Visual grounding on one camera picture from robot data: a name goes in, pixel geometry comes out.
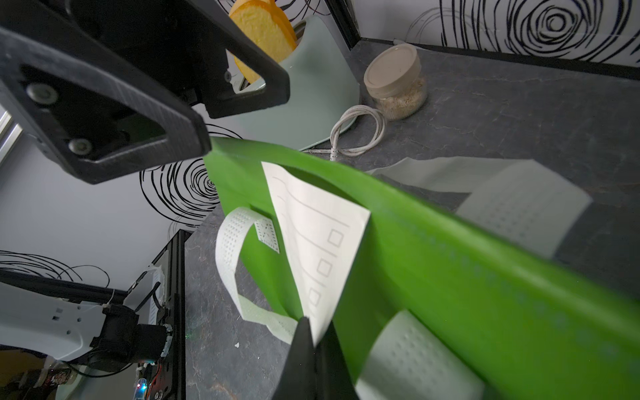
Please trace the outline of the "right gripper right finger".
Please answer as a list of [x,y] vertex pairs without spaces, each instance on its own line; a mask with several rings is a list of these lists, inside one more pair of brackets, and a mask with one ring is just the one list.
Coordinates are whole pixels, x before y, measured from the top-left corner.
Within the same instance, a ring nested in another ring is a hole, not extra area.
[[337,332],[328,327],[318,345],[301,318],[272,399],[357,399]]

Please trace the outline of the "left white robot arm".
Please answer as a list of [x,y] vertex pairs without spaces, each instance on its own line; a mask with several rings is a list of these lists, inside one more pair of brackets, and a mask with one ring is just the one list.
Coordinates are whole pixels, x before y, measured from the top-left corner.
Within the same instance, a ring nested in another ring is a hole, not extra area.
[[116,373],[156,363],[173,341],[170,325],[142,324],[126,305],[71,303],[1,284],[1,344],[60,362]]

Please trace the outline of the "white paper receipt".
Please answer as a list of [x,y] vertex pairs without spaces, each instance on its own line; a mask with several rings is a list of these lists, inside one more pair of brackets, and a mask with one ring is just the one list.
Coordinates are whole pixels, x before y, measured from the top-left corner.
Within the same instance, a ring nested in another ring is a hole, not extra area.
[[303,316],[319,345],[343,294],[371,212],[262,163]]

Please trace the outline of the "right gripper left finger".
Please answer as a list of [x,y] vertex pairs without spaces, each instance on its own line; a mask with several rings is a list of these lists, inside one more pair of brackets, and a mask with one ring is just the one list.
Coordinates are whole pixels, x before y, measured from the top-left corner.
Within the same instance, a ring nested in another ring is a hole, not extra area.
[[210,1],[1,4],[1,103],[86,183],[204,156],[206,118],[289,97],[287,72]]

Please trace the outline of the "green bag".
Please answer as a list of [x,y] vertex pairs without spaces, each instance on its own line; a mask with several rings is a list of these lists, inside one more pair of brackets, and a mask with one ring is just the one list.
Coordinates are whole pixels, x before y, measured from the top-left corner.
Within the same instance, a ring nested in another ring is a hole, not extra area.
[[242,318],[285,343],[304,316],[262,163],[371,212],[330,324],[360,397],[638,398],[638,302],[551,263],[591,201],[558,174],[465,157],[365,173],[269,143],[212,146],[218,272]]

